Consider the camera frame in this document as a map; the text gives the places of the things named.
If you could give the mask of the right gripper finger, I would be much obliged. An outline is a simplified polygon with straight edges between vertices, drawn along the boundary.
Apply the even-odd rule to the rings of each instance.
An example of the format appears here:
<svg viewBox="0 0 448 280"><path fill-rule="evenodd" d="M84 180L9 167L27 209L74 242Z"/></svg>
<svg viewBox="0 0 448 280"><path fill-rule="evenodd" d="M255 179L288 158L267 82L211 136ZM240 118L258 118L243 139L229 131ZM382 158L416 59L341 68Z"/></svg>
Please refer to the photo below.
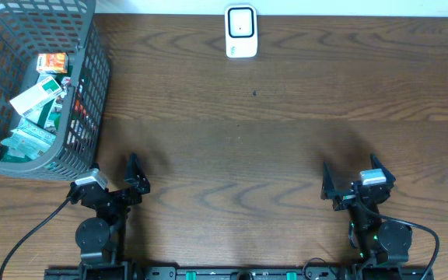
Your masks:
<svg viewBox="0 0 448 280"><path fill-rule="evenodd" d="M395 182L395 176L380 162L374 153L370 154L370 162L373 169L381 169L383 175L386 177L387 183Z"/></svg>
<svg viewBox="0 0 448 280"><path fill-rule="evenodd" d="M336 189L331 176L330 168L326 162L323 162L323 182L320 198L322 200L333 199L335 195Z"/></svg>

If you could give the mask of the light teal wipes packet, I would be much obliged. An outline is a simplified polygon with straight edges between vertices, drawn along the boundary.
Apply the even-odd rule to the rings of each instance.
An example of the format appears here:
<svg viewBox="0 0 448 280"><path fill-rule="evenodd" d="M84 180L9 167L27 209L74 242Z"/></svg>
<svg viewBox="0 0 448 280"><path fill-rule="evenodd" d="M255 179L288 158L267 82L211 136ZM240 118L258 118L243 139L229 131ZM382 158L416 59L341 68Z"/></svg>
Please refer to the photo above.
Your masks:
<svg viewBox="0 0 448 280"><path fill-rule="evenodd" d="M55 134L27 119L22 119L11 132L12 135L3 139L1 144L22 153L31 160L35 160L46 153L56 139Z"/></svg>

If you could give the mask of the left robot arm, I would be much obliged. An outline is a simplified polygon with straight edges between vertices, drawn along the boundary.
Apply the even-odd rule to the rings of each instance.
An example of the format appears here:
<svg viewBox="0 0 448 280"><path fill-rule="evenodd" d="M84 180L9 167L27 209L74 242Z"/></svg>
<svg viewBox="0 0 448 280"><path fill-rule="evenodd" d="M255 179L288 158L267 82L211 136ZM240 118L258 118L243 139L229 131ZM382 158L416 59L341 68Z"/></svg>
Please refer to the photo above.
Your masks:
<svg viewBox="0 0 448 280"><path fill-rule="evenodd" d="M142 279L134 261L124 259L124 243L131 206L142 203L150 192L150 183L135 153L129 156L124 181L128 187L109 191L107 178L95 167L71 183L67 198L96 212L83 221L75 232L80 249L81 279Z"/></svg>

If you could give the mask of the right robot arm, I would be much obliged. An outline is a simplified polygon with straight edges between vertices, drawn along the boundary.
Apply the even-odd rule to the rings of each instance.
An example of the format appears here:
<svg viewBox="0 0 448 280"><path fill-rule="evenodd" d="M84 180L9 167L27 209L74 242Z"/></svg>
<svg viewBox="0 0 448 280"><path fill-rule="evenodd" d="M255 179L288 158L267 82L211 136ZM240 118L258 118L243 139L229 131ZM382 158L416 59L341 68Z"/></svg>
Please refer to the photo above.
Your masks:
<svg viewBox="0 0 448 280"><path fill-rule="evenodd" d="M378 205L390 198L395 177L377 159L370 156L371 169L359 173L351 187L339 190L328 165L323 164L320 197L331 200L335 211L348 211L351 219L352 245L373 265L403 264L409 260L412 229L402 223L385 219Z"/></svg>

